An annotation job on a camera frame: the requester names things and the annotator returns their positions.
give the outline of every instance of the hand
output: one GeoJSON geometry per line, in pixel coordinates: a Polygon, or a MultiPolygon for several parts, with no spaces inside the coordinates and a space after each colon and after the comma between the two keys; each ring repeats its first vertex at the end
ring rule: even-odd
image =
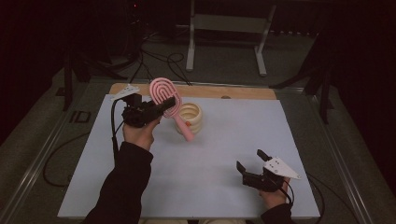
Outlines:
{"type": "MultiPolygon", "coordinates": [[[[285,182],[283,182],[282,186],[282,189],[285,190],[285,192],[288,192],[289,182],[290,178],[285,177],[285,182]]],[[[280,190],[277,190],[275,192],[265,192],[260,190],[259,194],[260,196],[262,196],[264,204],[268,209],[281,205],[282,203],[286,203],[286,195],[280,190]]]]}
{"type": "Polygon", "coordinates": [[[152,135],[152,132],[154,128],[160,123],[162,117],[163,116],[160,116],[142,128],[135,128],[129,126],[128,124],[124,124],[122,127],[124,141],[135,144],[149,151],[151,144],[154,142],[154,136],[152,135]]]}

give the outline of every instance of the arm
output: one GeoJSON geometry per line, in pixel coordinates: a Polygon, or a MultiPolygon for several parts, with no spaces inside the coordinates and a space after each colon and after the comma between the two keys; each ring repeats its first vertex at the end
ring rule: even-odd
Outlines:
{"type": "Polygon", "coordinates": [[[84,224],[138,222],[141,196],[151,173],[152,131],[158,123],[158,119],[154,120],[142,129],[124,125],[125,141],[120,146],[116,165],[107,176],[99,200],[84,224]]]}
{"type": "MultiPolygon", "coordinates": [[[[282,189],[287,192],[290,179],[285,178],[282,189]]],[[[286,195],[277,190],[275,192],[260,191],[260,196],[268,210],[262,214],[262,221],[269,224],[292,224],[291,206],[286,203],[286,195]]]]}

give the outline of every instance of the black sleeve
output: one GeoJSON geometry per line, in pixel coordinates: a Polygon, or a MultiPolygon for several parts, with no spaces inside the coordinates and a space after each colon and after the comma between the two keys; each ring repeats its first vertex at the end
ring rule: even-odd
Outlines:
{"type": "Polygon", "coordinates": [[[107,176],[99,200],[86,223],[137,223],[141,196],[151,174],[153,156],[147,150],[123,142],[114,169],[107,176]]]}
{"type": "Polygon", "coordinates": [[[265,224],[292,224],[290,209],[288,203],[273,207],[262,214],[262,221],[265,224]]]}

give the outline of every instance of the pink toy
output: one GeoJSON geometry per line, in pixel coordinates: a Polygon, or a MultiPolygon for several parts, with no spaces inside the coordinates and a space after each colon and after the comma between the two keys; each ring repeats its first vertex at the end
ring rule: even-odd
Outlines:
{"type": "Polygon", "coordinates": [[[181,130],[184,138],[190,142],[194,138],[194,134],[178,114],[178,110],[181,106],[181,97],[178,94],[173,82],[164,77],[155,78],[149,85],[149,93],[156,105],[162,103],[164,100],[172,96],[175,96],[176,105],[167,109],[163,113],[163,116],[168,119],[173,118],[177,124],[177,127],[181,130]]]}

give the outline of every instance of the dark background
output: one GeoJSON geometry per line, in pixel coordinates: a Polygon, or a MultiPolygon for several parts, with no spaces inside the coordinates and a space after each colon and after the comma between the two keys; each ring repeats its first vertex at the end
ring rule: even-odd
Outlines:
{"type": "MultiPolygon", "coordinates": [[[[126,2],[137,4],[138,8],[128,9],[135,16],[169,36],[175,35],[175,24],[189,24],[189,1],[126,2]]],[[[127,18],[125,1],[3,1],[1,4],[0,144],[50,87],[52,76],[63,67],[68,44],[78,43],[87,52],[97,51],[99,54],[94,55],[102,59],[109,54],[123,54],[125,46],[115,43],[128,43],[120,40],[127,32],[125,25],[135,19],[127,18]]],[[[248,6],[236,7],[238,2],[222,4],[222,1],[201,1],[196,11],[216,10],[218,14],[244,16],[261,12],[259,7],[255,7],[256,11],[248,10],[251,8],[248,6]]],[[[358,4],[282,1],[271,28],[276,35],[318,34],[304,66],[316,66],[329,60],[329,54],[336,55],[330,58],[334,65],[332,84],[338,88],[393,190],[396,190],[392,158],[396,148],[395,24],[396,6],[390,0],[358,4]]]]}

